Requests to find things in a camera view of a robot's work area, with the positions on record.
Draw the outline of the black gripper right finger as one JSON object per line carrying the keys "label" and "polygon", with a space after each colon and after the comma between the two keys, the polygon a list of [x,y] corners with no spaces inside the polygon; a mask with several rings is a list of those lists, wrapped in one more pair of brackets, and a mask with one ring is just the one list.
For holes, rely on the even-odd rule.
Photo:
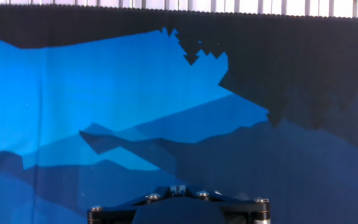
{"label": "black gripper right finger", "polygon": [[230,198],[217,191],[209,192],[194,186],[178,186],[178,196],[212,202],[222,211],[227,223],[271,224],[270,200]]}

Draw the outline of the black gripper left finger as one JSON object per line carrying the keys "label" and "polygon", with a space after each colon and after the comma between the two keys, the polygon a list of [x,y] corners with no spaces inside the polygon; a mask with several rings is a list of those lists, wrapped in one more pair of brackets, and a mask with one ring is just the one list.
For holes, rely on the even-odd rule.
{"label": "black gripper left finger", "polygon": [[131,223],[139,208],[175,196],[178,186],[157,187],[153,192],[115,207],[94,205],[87,211],[87,224]]}

